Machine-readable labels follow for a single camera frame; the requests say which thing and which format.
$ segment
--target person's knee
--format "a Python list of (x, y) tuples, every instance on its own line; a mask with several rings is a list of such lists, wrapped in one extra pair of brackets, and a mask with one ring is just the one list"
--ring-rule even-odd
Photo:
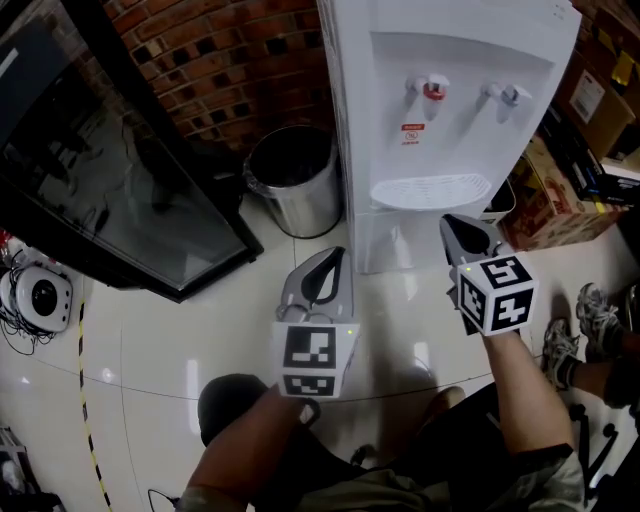
[(209, 382), (198, 399), (203, 442), (209, 444), (213, 437), (251, 409), (267, 389), (255, 375), (225, 375)]
[(614, 409), (635, 405), (640, 400), (640, 360), (616, 359), (607, 379), (604, 402)]

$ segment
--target black door frame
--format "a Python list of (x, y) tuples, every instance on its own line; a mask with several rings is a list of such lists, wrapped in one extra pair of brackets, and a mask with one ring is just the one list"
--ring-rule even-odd
[[(207, 270), (182, 290), (167, 285), (128, 263), (83, 235), (66, 219), (44, 209), (33, 198), (0, 173), (2, 200), (0, 215), (3, 227), (29, 245), (76, 270), (116, 288), (143, 287), (176, 302), (182, 302), (213, 281), (241, 265), (254, 261), (264, 249), (249, 230), (237, 206), (223, 190), (207, 186), (198, 166), (196, 154), (178, 132), (169, 114), (135, 65), (120, 35), (99, 0), (59, 0), (75, 24), (89, 50), (107, 73), (118, 92), (131, 103), (152, 127), (187, 176), (207, 196), (224, 217), (245, 249), (227, 261)], [(0, 36), (32, 0), (9, 0), (0, 10)]]

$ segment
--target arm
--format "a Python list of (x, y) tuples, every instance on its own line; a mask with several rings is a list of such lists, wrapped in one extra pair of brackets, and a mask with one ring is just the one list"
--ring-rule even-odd
[(209, 443), (187, 487), (214, 489), (246, 508), (274, 473), (303, 407), (271, 388)]
[(515, 332), (484, 338), (498, 390), (500, 427), (512, 455), (568, 444), (567, 409)]

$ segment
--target stainless steel trash can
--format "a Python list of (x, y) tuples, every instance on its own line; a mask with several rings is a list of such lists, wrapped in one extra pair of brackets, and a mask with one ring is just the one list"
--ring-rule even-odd
[(331, 231), (342, 214), (335, 138), (288, 126), (263, 138), (244, 162), (247, 186), (262, 196), (280, 229), (295, 238)]

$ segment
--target speaker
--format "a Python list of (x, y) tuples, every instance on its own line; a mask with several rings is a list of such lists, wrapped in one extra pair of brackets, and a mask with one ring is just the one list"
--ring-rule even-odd
[(16, 303), (29, 323), (48, 332), (62, 332), (71, 314), (71, 283), (41, 267), (28, 267), (18, 277)]

